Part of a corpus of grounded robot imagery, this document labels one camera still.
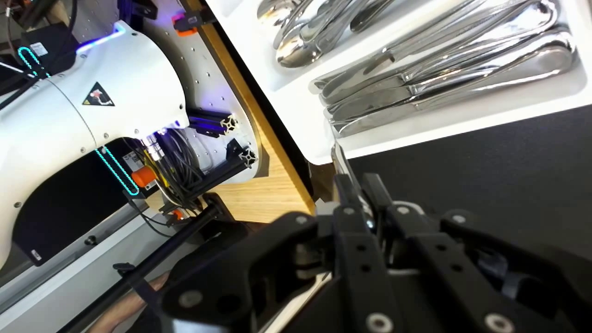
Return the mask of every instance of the white casing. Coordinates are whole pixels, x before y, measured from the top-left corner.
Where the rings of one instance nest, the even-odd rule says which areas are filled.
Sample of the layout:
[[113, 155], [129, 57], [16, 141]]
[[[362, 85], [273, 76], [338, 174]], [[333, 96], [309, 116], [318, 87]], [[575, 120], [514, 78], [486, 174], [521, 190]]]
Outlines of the white casing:
[[[96, 81], [114, 107], [83, 105]], [[0, 111], [0, 268], [20, 207], [42, 181], [114, 139], [144, 139], [170, 126], [188, 126], [177, 74], [148, 37], [124, 22], [79, 48], [70, 70], [39, 81]]]

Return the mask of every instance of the white tray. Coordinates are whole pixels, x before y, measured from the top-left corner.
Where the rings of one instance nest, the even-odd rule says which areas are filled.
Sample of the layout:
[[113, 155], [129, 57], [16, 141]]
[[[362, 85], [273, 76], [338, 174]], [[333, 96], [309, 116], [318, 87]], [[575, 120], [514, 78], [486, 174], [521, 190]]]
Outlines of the white tray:
[[[323, 105], [310, 83], [342, 65], [360, 59], [386, 42], [414, 30], [425, 20], [457, 5], [460, 0], [416, 0], [412, 7], [386, 18], [368, 31], [347, 39], [312, 67], [286, 70], [273, 59], [261, 24], [257, 0], [209, 0], [211, 9], [248, 65], [259, 87], [273, 105], [301, 153], [312, 165], [329, 163], [333, 135], [323, 116]], [[492, 92], [486, 98], [455, 104], [451, 107], [416, 113], [394, 124], [340, 139], [347, 157], [372, 155], [384, 150], [451, 137], [490, 126], [558, 113], [592, 104], [592, 13], [588, 0], [557, 0], [562, 20], [569, 26], [579, 54], [573, 68], [562, 76]]]

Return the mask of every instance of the screw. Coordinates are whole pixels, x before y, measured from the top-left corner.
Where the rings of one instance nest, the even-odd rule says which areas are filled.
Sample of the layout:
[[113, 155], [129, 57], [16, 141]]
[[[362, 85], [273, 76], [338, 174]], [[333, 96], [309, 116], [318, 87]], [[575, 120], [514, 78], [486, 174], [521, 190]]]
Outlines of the screw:
[[492, 333], [514, 333], [514, 324], [497, 313], [486, 314], [484, 324]]
[[397, 207], [396, 209], [399, 215], [409, 215], [410, 211], [409, 211], [409, 207]]
[[366, 326], [372, 333], [390, 333], [392, 331], [392, 322], [388, 316], [381, 313], [372, 313], [366, 320]]
[[183, 309], [190, 309], [190, 307], [196, 307], [199, 305], [203, 300], [203, 294], [199, 290], [187, 290], [179, 296], [179, 305]]
[[455, 216], [451, 216], [451, 220], [457, 222], [457, 224], [464, 224], [464, 222], [466, 222], [466, 216], [455, 215]]

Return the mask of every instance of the wooden surface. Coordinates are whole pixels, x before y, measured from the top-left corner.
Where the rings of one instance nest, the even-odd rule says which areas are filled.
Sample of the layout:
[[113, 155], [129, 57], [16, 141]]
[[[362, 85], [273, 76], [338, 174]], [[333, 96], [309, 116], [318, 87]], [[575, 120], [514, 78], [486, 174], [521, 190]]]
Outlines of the wooden surface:
[[[194, 9], [201, 7], [198, 0], [188, 0], [188, 4], [194, 5]], [[312, 200], [307, 189], [279, 144], [272, 126], [264, 118], [218, 31], [212, 26], [203, 26], [199, 35], [214, 55], [240, 105], [249, 115], [257, 139], [270, 159], [266, 178], [220, 185], [214, 192], [222, 196], [236, 220], [272, 222], [288, 211], [312, 213]]]

